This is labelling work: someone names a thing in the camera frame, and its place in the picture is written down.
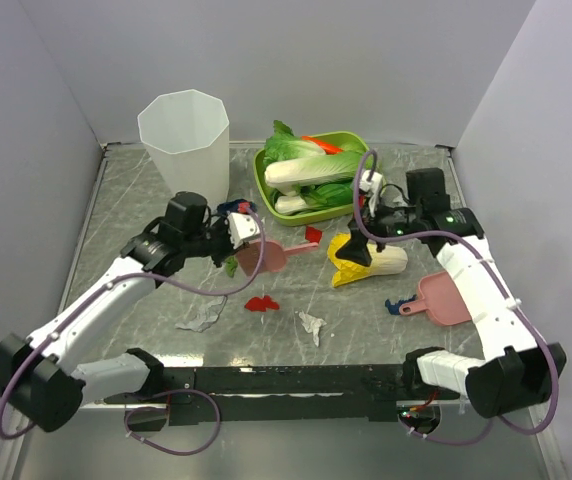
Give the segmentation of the pink hand brush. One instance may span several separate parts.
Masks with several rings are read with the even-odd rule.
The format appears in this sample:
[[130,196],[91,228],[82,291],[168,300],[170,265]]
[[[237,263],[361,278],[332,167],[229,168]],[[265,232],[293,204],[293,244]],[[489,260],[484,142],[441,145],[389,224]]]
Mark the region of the pink hand brush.
[[308,242],[292,247],[284,247],[279,242],[267,240],[264,246],[264,256],[260,257],[261,241],[256,240],[235,254],[238,266],[247,277],[250,277],[259,266],[258,273],[276,273],[281,271],[288,260],[296,255],[310,253],[317,250],[318,243]]

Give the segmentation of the pink dustpan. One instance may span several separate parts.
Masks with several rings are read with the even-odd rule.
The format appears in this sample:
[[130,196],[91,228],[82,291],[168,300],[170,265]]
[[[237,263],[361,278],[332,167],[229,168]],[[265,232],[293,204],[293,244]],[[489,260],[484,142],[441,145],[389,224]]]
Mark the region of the pink dustpan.
[[472,321],[454,281],[447,272],[423,277],[417,285],[416,299],[404,303],[402,316],[426,313],[429,320],[442,327],[450,327]]

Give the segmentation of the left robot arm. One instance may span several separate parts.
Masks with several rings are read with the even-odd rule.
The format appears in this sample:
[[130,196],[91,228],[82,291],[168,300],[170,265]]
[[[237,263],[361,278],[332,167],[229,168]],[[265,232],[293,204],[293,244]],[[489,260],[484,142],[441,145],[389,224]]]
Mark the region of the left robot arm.
[[0,342],[0,414],[21,413],[27,427],[53,432],[88,403],[116,395],[150,402],[163,395],[164,365],[131,348],[108,360],[82,361],[100,334],[138,301],[164,284],[199,294],[174,276],[188,259],[210,258],[216,267],[262,239],[261,220],[248,202],[214,212],[194,192],[179,192],[164,215],[128,240],[96,283],[31,334]]

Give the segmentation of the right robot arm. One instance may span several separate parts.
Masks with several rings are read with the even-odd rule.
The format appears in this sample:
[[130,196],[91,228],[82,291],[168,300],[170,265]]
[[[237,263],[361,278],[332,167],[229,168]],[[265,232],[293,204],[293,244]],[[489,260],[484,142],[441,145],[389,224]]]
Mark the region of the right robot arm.
[[474,213],[451,206],[442,171],[414,170],[406,178],[407,206],[388,207],[380,201],[382,175],[357,170],[354,196],[366,202],[354,205],[350,238],[337,256],[368,266],[372,262],[369,244],[383,251],[397,240],[420,240],[453,281],[477,330],[483,357],[468,358],[436,348],[417,350],[406,361],[404,390],[419,399],[436,387],[457,392],[484,418],[547,403],[545,419],[552,420],[559,400],[559,376],[567,361],[564,349],[547,343],[525,317]]

